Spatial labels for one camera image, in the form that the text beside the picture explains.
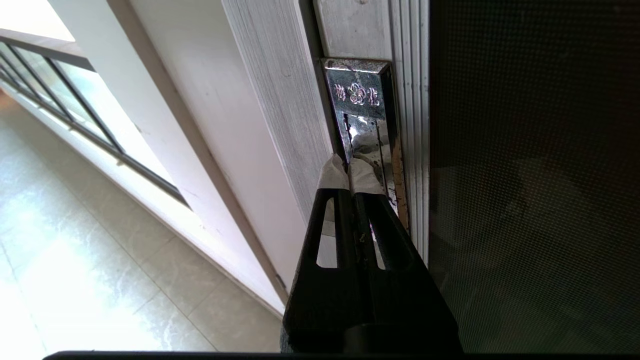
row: metal strike plate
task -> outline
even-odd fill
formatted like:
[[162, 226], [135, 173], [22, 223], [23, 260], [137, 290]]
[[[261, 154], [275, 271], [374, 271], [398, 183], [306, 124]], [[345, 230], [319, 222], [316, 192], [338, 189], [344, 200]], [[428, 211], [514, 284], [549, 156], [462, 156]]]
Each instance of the metal strike plate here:
[[323, 59], [333, 114], [347, 163], [371, 164], [405, 228], [402, 147], [398, 136], [391, 63], [379, 60]]

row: mesh screen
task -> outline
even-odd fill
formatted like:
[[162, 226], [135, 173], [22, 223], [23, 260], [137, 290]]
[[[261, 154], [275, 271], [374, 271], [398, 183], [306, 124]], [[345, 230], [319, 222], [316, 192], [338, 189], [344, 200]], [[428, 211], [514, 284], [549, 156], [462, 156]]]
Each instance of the mesh screen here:
[[640, 3], [432, 1], [429, 268], [467, 352], [640, 351]]

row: tile floor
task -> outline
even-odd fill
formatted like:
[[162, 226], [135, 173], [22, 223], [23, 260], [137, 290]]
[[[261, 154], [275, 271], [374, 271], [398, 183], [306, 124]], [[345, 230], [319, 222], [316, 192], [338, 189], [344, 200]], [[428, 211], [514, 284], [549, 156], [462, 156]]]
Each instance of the tile floor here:
[[0, 92], [0, 352], [278, 351], [280, 322]]

